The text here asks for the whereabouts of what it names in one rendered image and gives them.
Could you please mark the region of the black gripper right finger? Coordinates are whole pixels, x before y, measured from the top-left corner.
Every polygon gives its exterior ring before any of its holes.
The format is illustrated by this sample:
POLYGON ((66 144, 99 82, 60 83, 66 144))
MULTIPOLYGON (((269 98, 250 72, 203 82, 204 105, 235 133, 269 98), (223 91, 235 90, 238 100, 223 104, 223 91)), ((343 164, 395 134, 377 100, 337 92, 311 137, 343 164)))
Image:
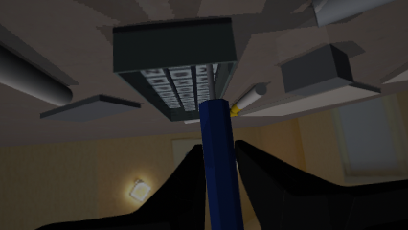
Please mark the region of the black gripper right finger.
POLYGON ((408 219, 408 179, 345 187, 243 140, 235 154, 261 230, 363 230, 408 219))

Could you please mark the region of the dark grey keyboard with keys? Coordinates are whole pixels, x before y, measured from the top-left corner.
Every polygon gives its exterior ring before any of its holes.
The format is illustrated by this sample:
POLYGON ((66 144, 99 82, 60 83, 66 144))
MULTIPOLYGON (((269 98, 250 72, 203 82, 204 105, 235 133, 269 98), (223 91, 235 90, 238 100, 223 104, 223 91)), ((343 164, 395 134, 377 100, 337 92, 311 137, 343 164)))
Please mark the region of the dark grey keyboard with keys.
POLYGON ((113 28, 113 74, 170 122, 200 119, 207 71, 221 99, 237 63, 231 17, 113 28))

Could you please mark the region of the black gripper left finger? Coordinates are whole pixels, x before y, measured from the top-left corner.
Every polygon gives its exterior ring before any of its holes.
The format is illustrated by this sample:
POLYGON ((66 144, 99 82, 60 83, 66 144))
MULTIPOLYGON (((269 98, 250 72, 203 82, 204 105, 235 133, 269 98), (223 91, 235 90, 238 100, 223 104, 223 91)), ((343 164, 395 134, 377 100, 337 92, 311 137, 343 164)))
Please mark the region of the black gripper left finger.
POLYGON ((136 212, 55 222, 35 230, 205 230, 203 148, 194 145, 163 186, 136 212))

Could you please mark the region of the blue stylus with grey tip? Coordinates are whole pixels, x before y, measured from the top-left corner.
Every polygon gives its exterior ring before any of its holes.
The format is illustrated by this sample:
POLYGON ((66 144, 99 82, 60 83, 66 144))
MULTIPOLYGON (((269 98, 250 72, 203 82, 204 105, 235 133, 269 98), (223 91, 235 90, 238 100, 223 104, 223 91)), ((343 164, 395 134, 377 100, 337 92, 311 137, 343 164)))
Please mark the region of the blue stylus with grey tip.
POLYGON ((212 230, 244 230, 229 102, 217 99, 214 71, 207 71, 210 99, 199 103, 212 230))

